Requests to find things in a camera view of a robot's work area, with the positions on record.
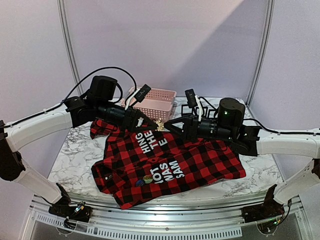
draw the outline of white cable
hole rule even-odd
[[[138,88],[134,94],[132,94],[127,100],[126,100],[126,105],[125,105],[125,108],[124,110],[127,110],[129,108],[129,105],[131,103],[131,100],[134,98],[134,96],[140,91],[140,88]]]
[[[198,121],[201,122],[201,118],[202,118],[202,114],[204,113],[204,110],[203,110],[203,108],[201,106],[201,103],[200,103],[198,95],[195,95],[194,97],[195,97],[195,101],[198,104],[198,108],[199,108]]]

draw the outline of marble table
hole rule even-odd
[[[221,98],[207,98],[218,107]],[[177,97],[171,118],[181,116],[181,104],[186,103],[185,97]],[[248,109],[245,119],[252,118]],[[90,124],[87,123],[71,129],[52,167],[48,179],[59,182],[72,197],[86,197],[101,202],[115,203],[112,195],[99,192],[91,173],[91,166],[103,159],[106,136],[90,138]],[[245,125],[255,125],[254,121],[245,121]],[[214,184],[200,187],[175,195],[158,197],[148,205],[192,205],[215,204],[237,197],[253,197],[266,192],[274,184],[283,181],[280,171],[272,155],[258,157],[240,155],[241,163],[246,171],[246,177],[241,179],[221,180]]]

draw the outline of plastic basket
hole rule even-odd
[[[134,92],[134,90],[134,87],[130,88],[129,93]],[[176,91],[152,88],[145,96],[144,100],[142,102],[138,102],[133,106],[133,108],[139,109],[152,120],[161,119],[161,121],[166,122],[169,120],[176,95]],[[121,105],[123,107],[125,106],[124,98],[121,100]]]

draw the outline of lavender wall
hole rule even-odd
[[[74,85],[57,2],[0,1],[0,119],[15,121],[59,103]],[[45,176],[67,132],[24,147],[23,158]],[[33,193],[0,179],[0,239],[17,240]]]
[[[246,98],[256,68],[267,0],[68,0],[80,77],[102,66],[139,85],[202,96]],[[127,91],[133,84],[108,70]],[[87,89],[90,81],[84,83]]]
[[[251,105],[257,119],[276,129],[320,127],[320,2],[275,1],[270,37]],[[285,179],[311,159],[276,155]],[[314,239],[320,239],[320,186],[301,194]]]

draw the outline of red plaid shirt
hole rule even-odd
[[[99,190],[122,209],[154,198],[246,176],[239,156],[223,141],[183,141],[170,132],[121,132],[97,120],[90,136],[107,135],[104,160],[91,170]]]

